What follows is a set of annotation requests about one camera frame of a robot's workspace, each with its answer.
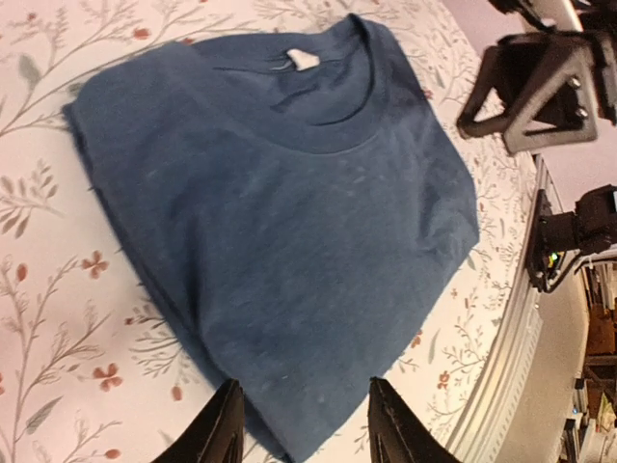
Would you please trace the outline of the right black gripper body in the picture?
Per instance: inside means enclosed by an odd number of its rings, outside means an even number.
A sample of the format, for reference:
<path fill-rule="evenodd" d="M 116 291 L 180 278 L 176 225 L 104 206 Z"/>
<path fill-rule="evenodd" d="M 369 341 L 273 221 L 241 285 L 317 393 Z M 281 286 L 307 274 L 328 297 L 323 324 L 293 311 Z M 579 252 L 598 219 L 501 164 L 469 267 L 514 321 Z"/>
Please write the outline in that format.
<path fill-rule="evenodd" d="M 581 18 L 584 38 L 590 42 L 594 64 L 590 67 L 595 95 L 599 104 L 598 117 L 616 124 L 616 19 Z M 568 79 L 568 125 L 582 125 L 590 111 L 579 101 L 577 91 L 581 78 Z"/>

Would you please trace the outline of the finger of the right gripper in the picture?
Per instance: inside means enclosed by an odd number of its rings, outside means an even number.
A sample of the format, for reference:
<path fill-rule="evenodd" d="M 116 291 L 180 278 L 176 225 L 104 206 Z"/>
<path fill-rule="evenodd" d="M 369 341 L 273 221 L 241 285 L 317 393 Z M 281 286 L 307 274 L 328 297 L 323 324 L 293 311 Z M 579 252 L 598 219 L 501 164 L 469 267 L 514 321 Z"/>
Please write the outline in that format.
<path fill-rule="evenodd" d="M 572 36 L 510 35 L 487 48 L 469 98 L 457 121 L 465 138 L 480 138 L 506 128 L 508 107 L 521 92 L 568 81 L 565 66 L 576 56 Z"/>
<path fill-rule="evenodd" d="M 579 81 L 542 84 L 524 91 L 506 110 L 503 142 L 514 154 L 595 141 L 594 103 Z"/>

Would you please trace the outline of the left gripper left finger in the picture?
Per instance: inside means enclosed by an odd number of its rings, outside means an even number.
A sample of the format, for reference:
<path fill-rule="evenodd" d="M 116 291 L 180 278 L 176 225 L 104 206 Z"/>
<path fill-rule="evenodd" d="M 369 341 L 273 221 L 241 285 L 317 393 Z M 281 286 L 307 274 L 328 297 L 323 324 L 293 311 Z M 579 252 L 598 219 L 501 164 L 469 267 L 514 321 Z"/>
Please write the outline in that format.
<path fill-rule="evenodd" d="M 240 463 L 244 450 L 244 405 L 239 382 L 227 380 L 153 463 Z"/>

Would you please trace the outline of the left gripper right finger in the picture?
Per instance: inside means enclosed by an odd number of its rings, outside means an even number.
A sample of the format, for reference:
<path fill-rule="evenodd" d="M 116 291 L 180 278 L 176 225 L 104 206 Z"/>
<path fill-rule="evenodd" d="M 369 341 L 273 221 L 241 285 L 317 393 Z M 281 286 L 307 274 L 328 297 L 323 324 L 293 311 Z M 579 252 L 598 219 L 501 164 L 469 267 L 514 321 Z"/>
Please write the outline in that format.
<path fill-rule="evenodd" d="M 372 462 L 459 463 L 384 378 L 370 379 L 367 418 Z"/>

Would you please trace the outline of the teal blue t-shirt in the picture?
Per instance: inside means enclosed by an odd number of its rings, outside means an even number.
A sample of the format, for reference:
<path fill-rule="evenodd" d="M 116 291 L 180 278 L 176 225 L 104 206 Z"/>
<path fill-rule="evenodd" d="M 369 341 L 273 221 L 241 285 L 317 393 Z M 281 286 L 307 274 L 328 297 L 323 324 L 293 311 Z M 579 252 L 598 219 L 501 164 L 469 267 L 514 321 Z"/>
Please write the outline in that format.
<path fill-rule="evenodd" d="M 121 248 L 247 426 L 308 460 L 479 239 L 473 179 L 392 32 L 177 41 L 63 109 Z"/>

